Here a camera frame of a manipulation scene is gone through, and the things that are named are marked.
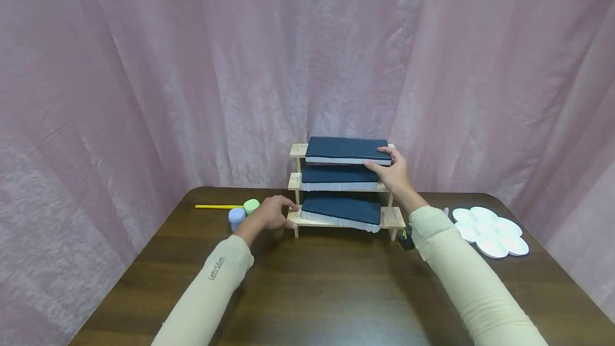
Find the wooden shelf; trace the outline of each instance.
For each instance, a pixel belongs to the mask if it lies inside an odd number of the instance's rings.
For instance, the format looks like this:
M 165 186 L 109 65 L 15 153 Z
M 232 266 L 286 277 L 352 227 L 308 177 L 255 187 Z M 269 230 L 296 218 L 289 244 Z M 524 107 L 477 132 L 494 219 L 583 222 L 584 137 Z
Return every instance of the wooden shelf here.
M 328 222 L 303 219 L 301 217 L 301 205 L 299 205 L 299 211 L 288 210 L 287 218 L 289 221 L 295 222 L 299 227 L 342 227 Z M 397 237 L 397 230 L 403 230 L 405 227 L 406 222 L 398 207 L 383 207 L 380 209 L 380 228 L 389 229 L 392 241 Z M 295 237 L 299 237 L 299 228 L 295 229 Z
M 389 147 L 395 148 L 393 143 L 389 143 Z M 293 143 L 290 148 L 290 157 L 291 158 L 304 158 L 306 157 L 306 151 L 308 150 L 307 143 Z
M 301 173 L 291 172 L 288 179 L 288 189 L 291 191 L 303 191 L 301 188 Z M 375 190 L 344 190 L 350 192 L 389 192 L 382 182 L 378 182 L 378 186 Z

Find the left hand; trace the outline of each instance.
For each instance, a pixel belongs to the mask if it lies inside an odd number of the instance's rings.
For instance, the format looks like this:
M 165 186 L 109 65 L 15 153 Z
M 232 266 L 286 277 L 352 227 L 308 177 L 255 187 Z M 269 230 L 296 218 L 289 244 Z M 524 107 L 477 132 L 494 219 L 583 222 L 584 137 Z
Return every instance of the left hand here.
M 267 230 L 275 230 L 280 227 L 295 229 L 297 224 L 287 220 L 286 217 L 282 215 L 283 206 L 288 206 L 293 211 L 299 210 L 299 207 L 286 196 L 275 195 L 264 200 L 250 216 L 261 219 L 264 223 L 263 227 Z
M 276 195 L 268 197 L 253 213 L 241 222 L 234 234 L 243 238 L 246 244 L 251 246 L 263 229 L 275 230 L 280 227 L 296 229 L 297 224 L 287 220 L 282 215 L 283 206 L 288 206 L 294 211 L 299 210 L 299 207 L 285 196 Z

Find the green lid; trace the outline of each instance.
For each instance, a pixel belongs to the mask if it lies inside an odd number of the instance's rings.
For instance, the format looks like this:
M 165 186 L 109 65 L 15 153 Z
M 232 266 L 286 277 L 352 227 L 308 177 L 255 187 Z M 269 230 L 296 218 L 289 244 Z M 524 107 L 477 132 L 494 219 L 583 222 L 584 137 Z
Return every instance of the green lid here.
M 246 210 L 246 215 L 250 215 L 260 205 L 261 204 L 258 203 L 258 200 L 250 199 L 250 200 L 246 201 L 246 203 L 243 204 L 243 209 Z

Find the book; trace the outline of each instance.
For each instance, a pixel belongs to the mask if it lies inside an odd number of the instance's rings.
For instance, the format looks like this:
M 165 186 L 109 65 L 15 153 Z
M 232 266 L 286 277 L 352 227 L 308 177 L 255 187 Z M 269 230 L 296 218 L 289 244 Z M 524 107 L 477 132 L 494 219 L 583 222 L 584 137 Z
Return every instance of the book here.
M 376 233 L 380 231 L 380 203 L 327 192 L 308 192 L 301 217 L 341 227 Z
M 378 175 L 362 164 L 306 166 L 301 173 L 303 191 L 373 191 Z
M 364 160 L 369 160 L 390 165 L 391 155 L 376 150 L 386 145 L 386 139 L 312 136 L 307 145 L 306 162 L 362 164 Z

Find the hand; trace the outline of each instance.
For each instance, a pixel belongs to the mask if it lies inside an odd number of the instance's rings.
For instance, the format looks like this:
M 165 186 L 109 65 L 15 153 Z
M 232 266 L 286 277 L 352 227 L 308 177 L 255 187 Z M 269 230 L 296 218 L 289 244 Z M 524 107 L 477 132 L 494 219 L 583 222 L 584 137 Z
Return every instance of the hand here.
M 295 229 L 297 224 L 287 220 L 282 215 L 282 206 L 288 206 L 293 211 L 299 210 L 299 207 L 286 196 L 276 195 L 264 200 L 250 216 L 263 220 L 264 228 L 267 230 L 275 230 L 280 227 Z
M 412 188 L 408 176 L 408 164 L 404 157 L 391 147 L 378 147 L 378 151 L 391 154 L 391 167 L 380 166 L 376 163 L 364 161 L 365 167 L 380 176 L 380 180 L 396 199 L 404 206 L 406 212 L 411 214 L 413 211 L 428 206 L 429 204 Z
M 395 196 L 398 196 L 405 189 L 412 189 L 408 176 L 408 164 L 404 157 L 391 147 L 378 147 L 378 151 L 391 154 L 391 167 L 384 167 L 367 160 L 363 162 L 365 167 L 377 173 L 382 183 Z
M 248 246 L 263 229 L 275 230 L 280 227 L 295 229 L 297 224 L 287 220 L 282 215 L 282 206 L 288 206 L 297 211 L 299 207 L 293 201 L 282 195 L 271 196 L 241 222 L 234 234 L 241 237 Z

